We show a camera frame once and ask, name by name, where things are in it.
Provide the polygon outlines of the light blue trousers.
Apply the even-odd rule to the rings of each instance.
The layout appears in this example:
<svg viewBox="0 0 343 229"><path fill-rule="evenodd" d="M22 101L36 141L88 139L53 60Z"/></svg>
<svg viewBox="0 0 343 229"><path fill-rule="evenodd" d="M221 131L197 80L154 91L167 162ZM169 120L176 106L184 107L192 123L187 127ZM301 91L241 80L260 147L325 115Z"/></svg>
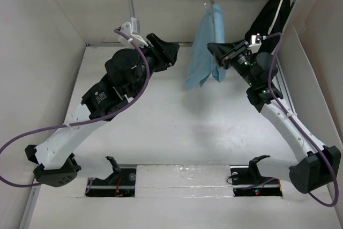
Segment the light blue trousers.
<svg viewBox="0 0 343 229"><path fill-rule="evenodd" d="M187 70L185 88L191 90L196 86L202 87L207 79L212 76L217 82L222 82L226 76L226 70L220 68L210 51L208 43L225 43L225 28L222 8L219 4L213 4L216 42L212 39L212 33L207 25L206 13L202 17L191 49L191 61Z"/></svg>

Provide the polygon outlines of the grey plastic hanger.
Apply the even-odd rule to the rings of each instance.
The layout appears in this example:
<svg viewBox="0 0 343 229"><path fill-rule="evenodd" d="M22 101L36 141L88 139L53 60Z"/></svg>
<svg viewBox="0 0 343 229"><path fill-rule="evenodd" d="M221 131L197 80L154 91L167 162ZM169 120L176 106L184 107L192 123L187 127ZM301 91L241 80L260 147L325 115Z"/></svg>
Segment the grey plastic hanger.
<svg viewBox="0 0 343 229"><path fill-rule="evenodd" d="M214 10L213 10L213 0L206 0L204 2L204 8L206 10L207 15L207 25L209 27L210 32L212 33L211 37L216 42L216 31L215 31L215 19L214 19Z"/></svg>

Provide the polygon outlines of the white plastic hanger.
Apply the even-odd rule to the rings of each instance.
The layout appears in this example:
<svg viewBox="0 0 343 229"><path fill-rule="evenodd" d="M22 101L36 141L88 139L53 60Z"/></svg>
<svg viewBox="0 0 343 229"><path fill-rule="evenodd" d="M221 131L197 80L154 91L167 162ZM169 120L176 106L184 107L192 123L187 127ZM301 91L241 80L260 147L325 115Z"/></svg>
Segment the white plastic hanger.
<svg viewBox="0 0 343 229"><path fill-rule="evenodd" d="M281 6L282 6L283 1L284 1L284 0L280 0L280 2L279 2L279 5L278 5L277 10L276 10L276 12L275 12L274 19L273 19L273 21L272 21L272 23L271 23L271 26L269 27L269 30L268 30L268 32L267 32L268 35L271 34L271 32L272 32L272 30L273 30L273 28L274 28L274 26L275 26L275 23L276 23L276 21L277 21L277 18L278 18L278 15L279 15L279 12L280 12L280 9L281 9Z"/></svg>

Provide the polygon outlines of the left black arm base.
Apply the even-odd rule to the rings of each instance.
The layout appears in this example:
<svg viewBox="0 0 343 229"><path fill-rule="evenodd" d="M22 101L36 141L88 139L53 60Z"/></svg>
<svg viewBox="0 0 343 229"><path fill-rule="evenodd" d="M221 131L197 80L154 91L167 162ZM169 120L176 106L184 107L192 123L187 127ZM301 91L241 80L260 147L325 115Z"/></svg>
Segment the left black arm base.
<svg viewBox="0 0 343 229"><path fill-rule="evenodd" d="M136 188L136 166L122 166L120 175L112 181L98 178L88 179L85 196L87 197L134 197Z"/></svg>

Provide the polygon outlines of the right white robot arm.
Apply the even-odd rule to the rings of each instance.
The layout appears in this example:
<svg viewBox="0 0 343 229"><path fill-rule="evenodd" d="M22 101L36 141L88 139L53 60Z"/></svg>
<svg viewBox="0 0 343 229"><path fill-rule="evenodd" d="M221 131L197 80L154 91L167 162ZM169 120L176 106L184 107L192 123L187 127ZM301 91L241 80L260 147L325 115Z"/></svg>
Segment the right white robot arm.
<svg viewBox="0 0 343 229"><path fill-rule="evenodd" d="M279 132L292 150L296 161L272 159L265 154L249 161L248 177L255 184L264 179L289 181L299 192L310 194L317 188L333 183L338 190L337 174L341 152L328 147L314 136L289 109L282 93L272 82L278 73L275 55L255 54L253 44L209 43L208 50L221 68L233 68L249 85L247 97L256 110Z"/></svg>

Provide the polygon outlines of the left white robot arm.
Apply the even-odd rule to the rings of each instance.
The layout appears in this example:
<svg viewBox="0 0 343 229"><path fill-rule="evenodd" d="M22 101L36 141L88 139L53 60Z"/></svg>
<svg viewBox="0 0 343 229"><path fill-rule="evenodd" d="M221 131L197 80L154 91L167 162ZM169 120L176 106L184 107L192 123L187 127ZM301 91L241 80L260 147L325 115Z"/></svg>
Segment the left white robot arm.
<svg viewBox="0 0 343 229"><path fill-rule="evenodd" d="M74 115L86 112L88 119L63 125L40 145L25 148L29 161L37 164L34 178L40 184L61 187L76 177L100 179L114 184L121 168L111 156L87 159L74 150L99 127L128 109L138 100L155 72L175 65L180 45L166 42L154 33L147 35L144 47L122 48L105 63L106 74L81 98Z"/></svg>

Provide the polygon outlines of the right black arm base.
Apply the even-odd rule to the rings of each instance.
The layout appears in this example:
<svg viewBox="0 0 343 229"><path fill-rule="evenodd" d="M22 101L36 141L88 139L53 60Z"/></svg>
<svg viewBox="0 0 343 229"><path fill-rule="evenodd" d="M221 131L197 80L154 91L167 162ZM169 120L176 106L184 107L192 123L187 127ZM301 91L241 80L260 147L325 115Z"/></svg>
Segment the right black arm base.
<svg viewBox="0 0 343 229"><path fill-rule="evenodd" d="M230 166L227 183L233 187L234 197L283 197L278 179L260 176L248 165Z"/></svg>

